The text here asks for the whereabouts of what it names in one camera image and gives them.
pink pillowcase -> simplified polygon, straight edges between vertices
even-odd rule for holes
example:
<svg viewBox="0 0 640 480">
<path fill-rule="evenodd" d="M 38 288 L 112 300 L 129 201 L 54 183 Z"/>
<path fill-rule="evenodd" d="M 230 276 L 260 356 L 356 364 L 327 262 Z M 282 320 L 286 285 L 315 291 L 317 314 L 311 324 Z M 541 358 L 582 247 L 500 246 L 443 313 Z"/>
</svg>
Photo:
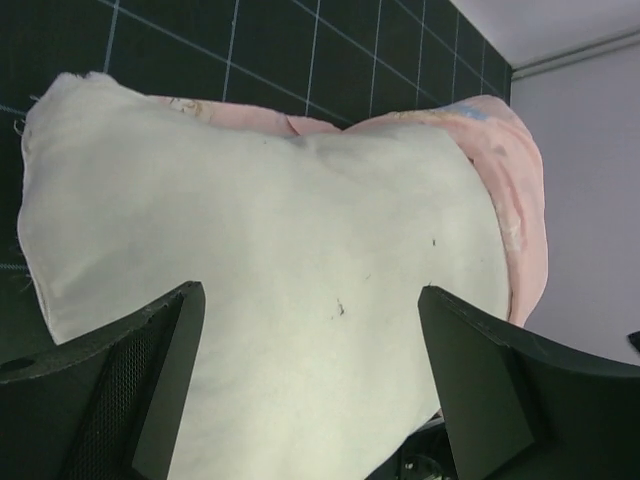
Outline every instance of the pink pillowcase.
<svg viewBox="0 0 640 480">
<path fill-rule="evenodd" d="M 327 122 L 261 107 L 156 98 L 220 127 L 281 136 L 341 131 Z M 523 326 L 540 300 L 548 277 L 543 166 L 531 134 L 502 100 L 490 96 L 473 97 L 435 110 L 389 113 L 354 125 L 344 133 L 398 122 L 447 130 L 476 168 L 493 200 L 505 246 L 511 284 L 508 320 Z"/>
</svg>

pillow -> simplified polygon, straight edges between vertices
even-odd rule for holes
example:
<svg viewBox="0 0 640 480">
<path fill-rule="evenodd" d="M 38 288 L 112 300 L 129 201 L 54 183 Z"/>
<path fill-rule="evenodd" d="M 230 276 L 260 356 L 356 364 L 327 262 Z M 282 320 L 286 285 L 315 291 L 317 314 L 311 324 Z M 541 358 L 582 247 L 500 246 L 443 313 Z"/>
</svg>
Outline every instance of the pillow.
<svg viewBox="0 0 640 480">
<path fill-rule="evenodd" d="M 361 480 L 439 407 L 423 286 L 506 318 L 496 213 L 443 130 L 283 138 L 64 74 L 22 147 L 18 234 L 57 343 L 203 282 L 171 479 Z"/>
</svg>

black plastic part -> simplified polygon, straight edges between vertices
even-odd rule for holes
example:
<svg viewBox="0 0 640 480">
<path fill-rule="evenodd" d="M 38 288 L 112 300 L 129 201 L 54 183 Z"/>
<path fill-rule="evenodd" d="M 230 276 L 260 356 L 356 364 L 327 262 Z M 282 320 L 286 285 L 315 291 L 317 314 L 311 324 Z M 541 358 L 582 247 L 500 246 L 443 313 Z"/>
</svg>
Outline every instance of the black plastic part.
<svg viewBox="0 0 640 480">
<path fill-rule="evenodd" d="M 494 318 L 437 287 L 419 301 L 460 480 L 640 478 L 640 368 Z"/>
<path fill-rule="evenodd" d="M 632 333 L 627 338 L 635 351 L 640 353 L 640 332 Z"/>
<path fill-rule="evenodd" d="M 0 366 L 0 478 L 167 478 L 204 319 L 199 283 Z"/>
</svg>

white grid line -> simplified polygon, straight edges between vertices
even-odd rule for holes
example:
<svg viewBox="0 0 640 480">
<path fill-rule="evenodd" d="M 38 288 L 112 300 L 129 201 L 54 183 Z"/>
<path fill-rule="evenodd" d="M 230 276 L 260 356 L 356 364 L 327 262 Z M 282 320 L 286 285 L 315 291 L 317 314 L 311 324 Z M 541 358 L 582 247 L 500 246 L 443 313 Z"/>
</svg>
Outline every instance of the white grid line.
<svg viewBox="0 0 640 480">
<path fill-rule="evenodd" d="M 458 63 L 458 33 L 460 30 L 460 12 L 456 13 L 456 44 L 454 47 L 454 55 L 453 55 L 453 75 L 451 79 L 451 103 L 455 102 L 456 98 L 456 70 Z"/>
<path fill-rule="evenodd" d="M 373 113 L 373 91 L 376 86 L 376 66 L 378 64 L 378 41 L 380 39 L 380 16 L 382 14 L 382 0 L 378 2 L 378 23 L 376 25 L 376 44 L 373 50 L 373 68 L 371 69 L 371 97 L 369 97 L 369 116 Z"/>
<path fill-rule="evenodd" d="M 504 95 L 505 95 L 505 97 L 507 96 L 507 86 L 508 86 L 508 81 L 509 81 L 509 75 L 507 75 L 508 73 L 509 73 L 509 64 L 507 62 L 504 62 L 504 73 L 502 74 L 504 79 L 502 81 L 504 83 Z"/>
<path fill-rule="evenodd" d="M 18 110 L 17 108 L 7 107 L 6 105 L 0 104 L 0 112 L 10 113 L 12 115 L 20 115 L 24 117 L 27 112 L 23 112 L 22 110 Z"/>
<path fill-rule="evenodd" d="M 487 40 L 482 38 L 482 64 L 480 66 L 480 95 L 484 92 L 484 54 L 487 51 Z"/>
<path fill-rule="evenodd" d="M 109 72 L 109 65 L 111 64 L 111 50 L 113 49 L 113 37 L 116 34 L 116 23 L 118 22 L 120 0 L 115 0 L 115 3 L 112 7 L 113 13 L 111 15 L 111 27 L 109 28 L 109 40 L 107 40 L 107 51 L 104 54 L 104 66 L 102 67 L 102 71 L 104 73 Z"/>
<path fill-rule="evenodd" d="M 236 0 L 233 7 L 233 20 L 231 21 L 231 36 L 229 38 L 229 53 L 227 54 L 227 70 L 224 74 L 224 87 L 222 87 L 222 101 L 227 101 L 227 89 L 229 88 L 229 74 L 231 73 L 231 57 L 233 56 L 233 42 L 236 38 L 236 23 L 238 22 L 238 5 L 240 0 Z"/>
<path fill-rule="evenodd" d="M 427 12 L 427 0 L 422 1 L 422 25 L 424 25 L 424 17 Z M 422 73 L 422 42 L 424 42 L 424 28 L 420 29 L 420 53 L 418 53 L 418 78 L 416 80 L 416 110 L 420 103 L 420 74 Z"/>
<path fill-rule="evenodd" d="M 316 43 L 318 40 L 318 18 L 320 18 L 320 2 L 322 0 L 316 0 L 316 21 L 313 27 L 313 45 L 311 45 L 311 61 L 309 62 L 309 82 L 307 83 L 307 101 L 304 106 L 304 115 L 309 116 L 309 101 L 311 99 L 311 81 L 313 79 L 313 64 L 316 61 Z"/>
<path fill-rule="evenodd" d="M 445 46 L 445 48 L 447 50 L 449 50 L 449 52 L 453 53 L 453 55 L 455 56 L 455 58 L 457 59 L 457 61 L 459 61 L 460 63 L 462 63 L 465 67 L 467 67 L 469 70 L 471 70 L 472 73 L 474 73 L 476 76 L 483 78 L 483 76 L 481 74 L 479 74 L 475 68 L 473 68 L 471 65 L 469 65 L 469 63 L 467 63 L 467 61 L 462 58 L 458 52 L 455 49 L 452 49 L 449 45 L 447 45 L 447 42 L 445 42 L 442 38 L 440 38 L 439 35 L 437 35 L 430 27 L 428 27 L 426 25 L 426 23 L 421 22 L 420 19 L 418 17 L 416 17 L 416 15 L 409 10 L 409 8 L 407 8 L 402 2 L 400 2 L 400 0 L 394 0 L 398 5 L 400 5 L 408 14 L 409 16 L 411 16 L 411 18 L 413 18 L 416 22 L 418 22 L 420 25 L 422 25 L 422 28 L 424 28 L 427 32 L 429 32 L 429 34 L 431 34 L 431 36 L 433 38 L 435 38 L 436 40 L 438 40 L 438 42 L 440 42 L 442 45 Z M 488 83 L 485 80 L 485 83 L 487 84 L 487 86 L 489 88 L 491 88 L 491 90 L 494 91 L 494 93 L 497 93 L 498 95 L 500 95 L 500 90 L 498 90 L 497 88 L 495 88 L 493 85 L 491 85 L 490 83 Z"/>
<path fill-rule="evenodd" d="M 298 0 L 291 0 L 293 3 L 295 3 L 296 5 L 298 5 L 301 9 L 303 9 L 305 12 L 307 12 L 310 15 L 313 15 L 314 17 L 317 17 L 318 21 L 320 23 L 322 23 L 324 26 L 326 26 L 327 28 L 329 28 L 331 31 L 333 31 L 334 33 L 337 33 L 340 37 L 344 38 L 345 40 L 347 40 L 350 44 L 352 44 L 354 47 L 358 48 L 358 50 L 362 51 L 363 53 L 366 53 L 369 57 L 375 59 L 377 61 L 377 63 L 379 63 L 380 65 L 383 65 L 385 68 L 387 68 L 388 70 L 390 70 L 394 75 L 396 75 L 397 77 L 399 77 L 400 79 L 404 80 L 406 83 L 408 83 L 409 85 L 411 85 L 414 88 L 420 88 L 418 85 L 416 85 L 413 81 L 409 80 L 407 77 L 405 77 L 404 75 L 402 75 L 400 72 L 398 72 L 395 68 L 393 68 L 391 65 L 389 65 L 387 62 L 385 62 L 384 60 L 382 60 L 381 58 L 379 58 L 376 54 L 371 53 L 369 50 L 367 50 L 365 47 L 363 47 L 362 45 L 360 45 L 358 42 L 356 42 L 354 39 L 352 39 L 351 37 L 349 37 L 346 33 L 341 32 L 337 27 L 333 26 L 331 23 L 327 22 L 324 18 L 316 15 L 316 13 L 313 10 L 310 10 L 309 8 L 307 8 L 305 5 L 303 5 L 302 3 L 300 3 Z M 431 95 L 429 92 L 427 92 L 426 90 L 423 90 L 422 88 L 420 88 L 420 93 L 422 93 L 423 95 L 426 95 L 427 97 L 429 97 L 431 100 L 433 100 L 436 103 L 438 102 L 438 99 L 435 98 L 433 95 Z"/>
<path fill-rule="evenodd" d="M 109 2 L 109 0 L 96 0 L 96 1 L 100 2 L 100 3 L 103 3 L 105 5 L 113 6 L 113 4 L 111 2 Z M 151 28 L 153 30 L 156 30 L 156 31 L 158 31 L 160 33 L 163 33 L 163 34 L 167 35 L 168 37 L 173 38 L 177 42 L 180 42 L 183 45 L 186 45 L 188 47 L 191 47 L 194 50 L 197 50 L 198 52 L 200 52 L 200 53 L 202 53 L 202 54 L 204 54 L 204 55 L 206 55 L 208 57 L 214 58 L 214 59 L 216 59 L 218 61 L 221 61 L 221 62 L 223 62 L 225 64 L 227 62 L 226 58 L 218 55 L 217 53 L 211 52 L 211 51 L 207 50 L 206 48 L 201 47 L 200 45 L 197 45 L 197 44 L 187 40 L 186 38 L 181 37 L 180 35 L 176 35 L 175 33 L 171 32 L 171 31 L 169 31 L 169 30 L 167 30 L 167 29 L 165 29 L 165 28 L 163 28 L 163 27 L 161 27 L 159 25 L 156 25 L 156 24 L 150 22 L 149 20 L 146 20 L 145 18 L 141 17 L 140 15 L 136 15 L 135 13 L 130 12 L 126 8 L 120 7 L 119 8 L 119 13 L 122 14 L 122 15 L 125 15 L 125 16 L 127 16 L 129 18 L 132 18 L 133 20 L 136 20 L 137 22 L 142 23 L 143 25 L 146 25 L 147 27 L 149 27 L 149 28 Z M 264 83 L 266 85 L 269 85 L 269 86 L 275 88 L 276 90 L 278 90 L 278 91 L 280 91 L 280 92 L 282 92 L 282 93 L 284 93 L 286 95 L 289 95 L 290 97 L 296 98 L 296 99 L 298 99 L 298 100 L 300 100 L 302 102 L 306 101 L 306 99 L 301 97 L 300 95 L 298 95 L 296 93 L 293 93 L 293 92 L 287 90 L 284 87 L 281 87 L 280 85 L 278 85 L 277 83 L 272 82 L 271 80 L 267 80 L 266 78 L 258 75 L 257 73 L 252 72 L 251 70 L 248 70 L 248 69 L 246 69 L 244 67 L 241 67 L 240 65 L 234 63 L 233 61 L 230 61 L 229 64 L 233 68 L 241 71 L 242 73 L 244 73 L 246 75 L 249 75 L 250 77 L 253 77 L 256 80 L 259 80 L 262 83 Z M 320 110 L 323 113 L 326 113 L 327 115 L 330 115 L 331 117 L 333 117 L 336 120 L 340 120 L 341 122 L 345 122 L 345 123 L 353 123 L 352 120 L 349 120 L 347 118 L 344 118 L 341 115 L 333 113 L 331 110 L 327 110 L 326 108 L 321 107 L 320 105 L 317 105 L 317 104 L 315 104 L 313 102 L 309 102 L 309 105 L 311 105 L 312 107 Z"/>
</svg>

wall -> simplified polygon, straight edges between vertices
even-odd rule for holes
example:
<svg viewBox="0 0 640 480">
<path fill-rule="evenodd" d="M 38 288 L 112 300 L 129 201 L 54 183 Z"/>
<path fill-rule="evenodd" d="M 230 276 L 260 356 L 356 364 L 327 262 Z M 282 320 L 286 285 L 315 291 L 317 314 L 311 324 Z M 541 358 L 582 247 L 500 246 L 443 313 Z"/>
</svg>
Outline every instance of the wall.
<svg viewBox="0 0 640 480">
<path fill-rule="evenodd" d="M 638 0 L 453 0 L 515 67 L 640 26 Z"/>
<path fill-rule="evenodd" d="M 640 330 L 640 47 L 517 81 L 545 161 L 550 277 L 528 328 L 629 363 Z"/>
</svg>

